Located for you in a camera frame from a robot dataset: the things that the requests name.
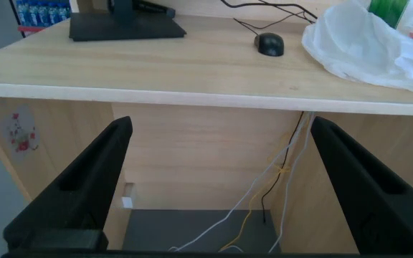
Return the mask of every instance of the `monitor stand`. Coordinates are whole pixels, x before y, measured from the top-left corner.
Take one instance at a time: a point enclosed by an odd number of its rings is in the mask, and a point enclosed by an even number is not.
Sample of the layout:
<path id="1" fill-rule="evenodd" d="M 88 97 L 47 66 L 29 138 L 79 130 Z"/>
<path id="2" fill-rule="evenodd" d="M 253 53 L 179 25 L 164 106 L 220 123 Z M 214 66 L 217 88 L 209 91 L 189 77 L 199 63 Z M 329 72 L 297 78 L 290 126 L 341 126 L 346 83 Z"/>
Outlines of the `monitor stand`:
<path id="1" fill-rule="evenodd" d="M 109 14 L 71 14 L 70 38 L 75 42 L 184 37 L 173 21 L 174 10 L 140 0 L 108 0 Z"/>

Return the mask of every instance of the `wooden panel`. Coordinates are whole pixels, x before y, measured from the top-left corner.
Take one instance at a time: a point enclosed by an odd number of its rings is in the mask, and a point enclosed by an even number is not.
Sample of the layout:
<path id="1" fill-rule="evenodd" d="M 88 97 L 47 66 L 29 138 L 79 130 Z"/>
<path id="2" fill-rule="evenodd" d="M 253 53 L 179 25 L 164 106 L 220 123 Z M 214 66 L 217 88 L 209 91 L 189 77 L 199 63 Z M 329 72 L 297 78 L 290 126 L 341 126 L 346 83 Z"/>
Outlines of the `wooden panel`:
<path id="1" fill-rule="evenodd" d="M 370 150 L 390 169 L 413 186 L 413 117 L 319 113 Z M 294 161 L 303 141 L 291 157 Z M 283 252 L 355 253 L 353 237 L 337 201 L 315 143 L 310 137 L 290 186 L 283 240 Z M 277 190 L 272 217 L 279 234 L 285 180 Z"/>
<path id="2" fill-rule="evenodd" d="M 0 145 L 31 198 L 35 198 L 113 120 L 109 103 L 0 98 L 0 122 L 20 105 L 28 105 L 40 134 L 38 149 L 15 161 L 0 129 Z M 122 246 L 128 216 L 119 209 L 123 177 L 108 215 L 105 233 L 110 248 Z"/>
<path id="3" fill-rule="evenodd" d="M 113 104 L 113 111 L 116 118 L 129 115 L 133 121 L 124 168 L 126 181 L 135 183 L 137 209 L 232 208 L 299 114 L 143 104 Z M 270 205 L 273 196 L 268 197 Z M 247 201 L 240 208 L 247 209 Z"/>
<path id="4" fill-rule="evenodd" d="M 93 6 L 96 9 L 107 10 L 106 0 L 90 0 L 93 1 Z M 328 7 L 334 4 L 338 4 L 343 0 L 273 0 L 268 1 L 271 3 L 279 4 L 288 4 L 296 3 L 308 11 L 314 13 L 316 16 L 320 16 Z M 277 21 L 284 16 L 288 15 L 287 13 L 278 10 L 273 7 L 268 6 L 249 6 L 243 8 L 229 8 L 224 5 L 219 0 L 151 0 L 153 3 L 162 4 L 164 6 L 170 6 L 176 10 L 177 14 L 183 15 L 195 15 L 195 16 L 212 16 L 212 17 L 224 17 L 224 18 L 240 18 L 240 19 L 255 19 L 263 21 Z M 243 4 L 259 1 L 250 1 L 250 0 L 227 0 L 230 4 Z M 285 7 L 288 11 L 298 13 L 300 9 L 294 7 Z M 289 22 L 300 22 L 307 24 L 306 21 L 300 18 L 289 18 Z"/>

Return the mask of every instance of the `yellow cable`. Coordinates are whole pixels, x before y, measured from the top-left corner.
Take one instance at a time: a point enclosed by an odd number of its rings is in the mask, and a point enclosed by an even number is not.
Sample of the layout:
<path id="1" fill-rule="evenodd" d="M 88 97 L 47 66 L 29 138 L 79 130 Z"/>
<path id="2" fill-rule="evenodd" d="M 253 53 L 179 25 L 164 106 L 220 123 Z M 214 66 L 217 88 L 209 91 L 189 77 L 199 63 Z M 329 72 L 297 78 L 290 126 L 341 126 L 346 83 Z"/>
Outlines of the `yellow cable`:
<path id="1" fill-rule="evenodd" d="M 288 136 L 287 133 L 285 133 L 285 134 L 282 135 L 282 137 L 280 138 L 280 144 L 278 145 L 278 147 L 280 147 L 280 146 L 283 144 L 283 141 L 287 138 L 287 136 Z M 272 153 L 271 156 L 275 156 L 276 154 L 277 154 L 277 153 L 274 151 L 274 153 Z M 273 165 L 273 166 L 276 167 L 276 168 L 279 170 L 278 173 L 276 173 L 276 174 L 274 175 L 274 177 L 273 177 L 272 179 L 270 179 L 264 186 L 262 186 L 261 189 L 259 189 L 259 191 L 250 199 L 250 202 L 248 203 L 248 214 L 247 214 L 247 216 L 245 217 L 245 219 L 244 219 L 243 222 L 242 222 L 242 227 L 240 228 L 239 234 L 238 234 L 231 242 L 229 242 L 228 244 L 226 244 L 226 245 L 224 245 L 223 247 L 221 247 L 221 249 L 219 250 L 220 252 L 224 251 L 228 246 L 230 246 L 230 245 L 232 245 L 233 243 L 235 243 L 235 242 L 236 242 L 238 239 L 240 239 L 240 237 L 242 236 L 242 233 L 243 233 L 243 229 L 244 229 L 244 227 L 245 227 L 245 224 L 247 223 L 247 220 L 248 220 L 248 218 L 250 217 L 251 212 L 252 212 L 252 210 L 251 210 L 251 204 L 252 204 L 252 202 L 254 201 L 254 199 L 256 198 L 256 196 L 257 196 L 262 190 L 264 190 L 264 188 L 265 188 L 266 186 L 268 186 L 270 183 L 272 183 L 272 182 L 274 181 L 274 179 L 277 178 L 278 175 L 280 175 L 281 173 L 286 173 L 286 172 L 290 171 L 290 169 L 289 169 L 288 167 L 286 167 L 286 168 L 279 168 L 279 167 L 276 166 L 276 165 Z"/>
<path id="2" fill-rule="evenodd" d="M 260 192 L 261 192 L 262 190 L 264 190 L 266 186 L 270 185 L 270 183 L 272 183 L 272 182 L 277 178 L 278 175 L 280 175 L 281 173 L 286 173 L 286 172 L 289 171 L 288 168 L 278 168 L 278 169 L 280 169 L 280 171 L 278 171 L 278 173 L 276 173 L 276 174 L 272 177 L 272 179 L 270 179 L 264 186 L 262 186 L 261 189 L 259 189 L 259 191 L 250 199 L 250 202 L 248 203 L 248 214 L 247 214 L 247 216 L 245 217 L 245 219 L 243 220 L 242 228 L 240 228 L 240 233 L 239 233 L 239 234 L 237 235 L 237 237 L 235 237 L 231 242 L 229 242 L 228 244 L 226 244 L 226 245 L 224 245 L 223 247 L 221 247 L 221 249 L 219 250 L 220 252 L 224 251 L 227 247 L 229 247 L 230 245 L 232 245 L 233 243 L 235 243 L 235 242 L 242 236 L 243 229 L 245 228 L 245 224 L 247 223 L 247 220 L 248 220 L 248 218 L 250 217 L 251 212 L 252 212 L 252 210 L 251 210 L 251 204 L 252 204 L 253 200 L 256 198 L 256 196 L 257 196 L 258 194 L 260 194 Z"/>

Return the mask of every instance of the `desk leg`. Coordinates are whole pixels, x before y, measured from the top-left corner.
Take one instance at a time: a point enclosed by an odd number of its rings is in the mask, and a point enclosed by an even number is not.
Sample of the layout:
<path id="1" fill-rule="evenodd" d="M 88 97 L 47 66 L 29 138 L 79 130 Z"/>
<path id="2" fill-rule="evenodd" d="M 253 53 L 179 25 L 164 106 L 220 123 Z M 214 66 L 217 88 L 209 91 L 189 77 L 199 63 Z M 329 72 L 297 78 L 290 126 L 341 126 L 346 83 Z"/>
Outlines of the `desk leg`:
<path id="1" fill-rule="evenodd" d="M 413 186 L 413 117 L 339 113 L 317 115 L 337 123 Z M 300 139 L 291 156 L 290 165 L 303 144 Z M 280 233 L 287 179 L 288 176 L 280 182 L 278 197 L 272 205 L 277 234 Z M 358 252 L 311 137 L 294 171 L 289 194 L 281 242 L 284 252 Z"/>

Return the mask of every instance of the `white cable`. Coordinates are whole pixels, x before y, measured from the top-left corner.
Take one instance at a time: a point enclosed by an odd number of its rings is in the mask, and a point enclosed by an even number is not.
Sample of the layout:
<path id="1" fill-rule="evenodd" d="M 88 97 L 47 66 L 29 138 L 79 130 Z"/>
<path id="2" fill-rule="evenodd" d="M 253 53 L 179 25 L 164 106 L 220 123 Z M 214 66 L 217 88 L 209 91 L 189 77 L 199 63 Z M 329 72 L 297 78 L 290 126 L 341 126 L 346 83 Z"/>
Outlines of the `white cable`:
<path id="1" fill-rule="evenodd" d="M 246 198 L 246 196 L 248 196 L 248 194 L 250 194 L 250 191 L 252 190 L 252 187 L 255 185 L 255 183 L 262 178 L 262 176 L 264 176 L 270 168 L 273 167 L 273 164 L 276 162 L 276 160 L 293 144 L 296 142 L 296 140 L 299 138 L 299 133 L 300 133 L 300 129 L 303 127 L 303 125 L 305 124 L 305 121 L 307 120 L 307 117 L 310 117 L 309 115 L 305 116 L 303 121 L 299 124 L 298 129 L 295 132 L 295 137 L 293 138 L 293 140 L 290 142 L 290 144 L 288 144 L 285 148 L 283 148 L 272 160 L 272 162 L 270 163 L 270 165 L 264 170 L 264 172 L 262 172 L 252 183 L 250 188 L 248 189 L 248 191 L 244 194 L 244 196 L 237 202 L 237 204 L 235 204 L 234 208 L 232 208 L 229 213 L 221 220 L 219 220 L 218 222 L 216 222 L 215 224 L 211 225 L 207 230 L 203 231 L 203 233 L 201 233 L 198 237 L 196 237 L 194 240 L 186 243 L 185 245 L 181 246 L 181 247 L 170 247 L 169 250 L 175 249 L 175 252 L 180 251 L 181 249 L 183 249 L 184 247 L 187 247 L 191 244 L 193 244 L 194 242 L 196 242 L 197 240 L 199 240 L 202 236 L 204 236 L 206 233 L 208 233 L 208 231 L 212 230 L 215 226 L 221 224 L 222 222 L 226 221 L 230 214 L 242 203 L 242 201 Z"/>
<path id="2" fill-rule="evenodd" d="M 237 249 L 237 250 L 239 250 L 239 251 L 243 252 L 243 250 L 242 250 L 240 247 L 235 246 L 235 245 L 228 246 L 228 247 L 224 248 L 223 250 L 219 250 L 218 252 L 223 252 L 224 250 L 227 250 L 227 249 L 229 249 L 229 248 L 235 248 L 235 249 Z"/>
<path id="3" fill-rule="evenodd" d="M 304 148 L 299 152 L 298 157 L 294 160 L 294 164 L 293 164 L 293 167 L 291 168 L 291 172 L 290 172 L 290 177 L 289 177 L 288 182 L 286 183 L 286 187 L 285 187 L 285 203 L 283 204 L 283 215 L 281 216 L 281 222 L 280 222 L 280 235 L 278 236 L 277 240 L 275 241 L 275 243 L 270 248 L 269 253 L 272 252 L 272 250 L 277 246 L 278 242 L 280 242 L 280 239 L 283 235 L 283 222 L 285 220 L 286 204 L 288 204 L 288 190 L 290 188 L 289 186 L 290 186 L 291 181 L 293 179 L 294 170 L 295 170 L 296 165 L 298 164 L 299 158 L 302 156 L 302 153 L 307 148 L 308 135 L 310 135 L 310 129 L 312 128 L 314 113 L 311 112 L 309 116 L 310 116 L 310 122 L 308 123 L 307 133 L 305 134 Z"/>

